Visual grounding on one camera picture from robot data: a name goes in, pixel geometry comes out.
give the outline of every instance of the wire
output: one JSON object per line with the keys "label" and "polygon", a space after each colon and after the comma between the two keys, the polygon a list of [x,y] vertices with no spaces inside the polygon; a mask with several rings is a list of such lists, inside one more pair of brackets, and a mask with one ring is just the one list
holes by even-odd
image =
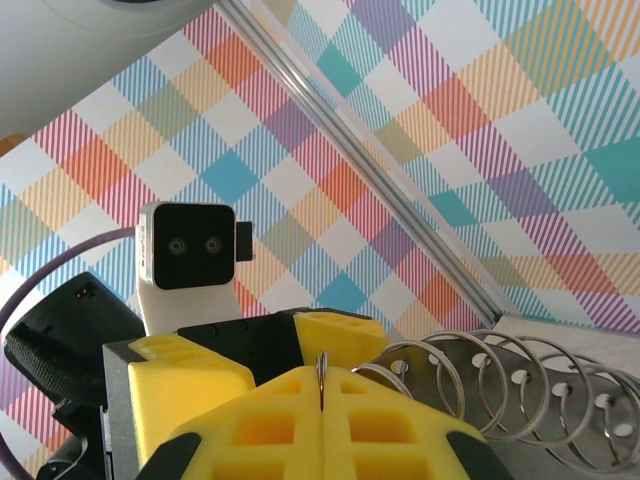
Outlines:
{"label": "wire", "polygon": [[[133,237],[135,235],[135,227],[121,228],[118,230],[112,230],[110,232],[101,233],[89,240],[71,247],[69,250],[62,252],[56,258],[45,264],[33,275],[31,275],[25,282],[18,287],[18,289],[9,297],[2,309],[0,309],[0,330],[9,322],[9,318],[13,312],[18,308],[18,305],[25,299],[25,297],[33,290],[42,280],[48,277],[51,273],[57,270],[59,267],[67,263],[69,260],[74,259],[81,253],[91,250],[98,245],[112,242],[114,240],[120,240],[122,238]],[[0,431],[0,462],[7,469],[10,475],[15,480],[35,480],[31,474],[22,466],[20,461],[15,457],[11,449],[7,445],[7,442]]]}

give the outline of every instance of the camera lens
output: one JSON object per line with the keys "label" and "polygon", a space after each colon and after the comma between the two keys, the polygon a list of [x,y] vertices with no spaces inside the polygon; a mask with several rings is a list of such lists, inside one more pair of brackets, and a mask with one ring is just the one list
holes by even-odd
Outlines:
{"label": "camera lens", "polygon": [[174,238],[169,242],[169,252],[171,255],[182,255],[187,251],[187,242],[181,238]]}
{"label": "camera lens", "polygon": [[222,250],[222,242],[216,237],[210,237],[205,243],[205,248],[208,253],[216,254]]}

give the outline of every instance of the black device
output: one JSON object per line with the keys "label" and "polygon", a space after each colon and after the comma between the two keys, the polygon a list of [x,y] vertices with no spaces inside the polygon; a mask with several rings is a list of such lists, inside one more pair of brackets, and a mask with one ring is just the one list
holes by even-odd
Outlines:
{"label": "black device", "polygon": [[140,318],[90,273],[47,295],[9,331],[7,360],[55,404],[53,418],[72,433],[37,480],[111,478],[102,345],[144,334]]}
{"label": "black device", "polygon": [[158,288],[224,285],[233,279],[236,217],[231,207],[164,203],[154,209],[152,222],[151,261]]}

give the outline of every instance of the colorful checkered wallpaper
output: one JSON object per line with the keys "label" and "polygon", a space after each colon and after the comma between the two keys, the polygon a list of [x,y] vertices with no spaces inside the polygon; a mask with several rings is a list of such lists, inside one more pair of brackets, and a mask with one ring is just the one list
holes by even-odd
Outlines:
{"label": "colorful checkered wallpaper", "polygon": [[506,310],[640,333],[640,3],[246,0]]}
{"label": "colorful checkered wallpaper", "polygon": [[[481,326],[215,10],[0,158],[0,303],[48,259],[135,224],[156,199],[223,202],[255,222],[256,260],[237,274],[248,315],[332,306],[378,317],[396,338]],[[21,312],[85,270],[135,307],[133,257],[132,240],[87,252]],[[65,432],[1,360],[0,427],[35,472]]]}

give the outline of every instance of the yellow 3d-printed part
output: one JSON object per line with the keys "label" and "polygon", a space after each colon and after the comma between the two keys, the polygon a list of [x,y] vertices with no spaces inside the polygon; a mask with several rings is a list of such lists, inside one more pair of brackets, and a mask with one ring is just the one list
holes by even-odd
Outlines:
{"label": "yellow 3d-printed part", "polygon": [[389,344],[377,320],[334,312],[302,312],[293,318],[305,365],[314,365],[326,350],[330,366],[351,369],[370,362]]}
{"label": "yellow 3d-printed part", "polygon": [[182,480],[320,480],[320,394],[299,367],[177,429],[201,443]]}
{"label": "yellow 3d-printed part", "polygon": [[201,443],[182,480],[468,480],[446,435],[470,425],[371,380],[329,368],[324,409],[300,367],[171,434]]}
{"label": "yellow 3d-printed part", "polygon": [[175,428],[255,387],[248,368],[178,335],[129,348],[146,360],[128,366],[140,465]]}
{"label": "yellow 3d-printed part", "polygon": [[322,421],[325,480],[468,480],[446,438],[471,425],[346,370],[330,368]]}

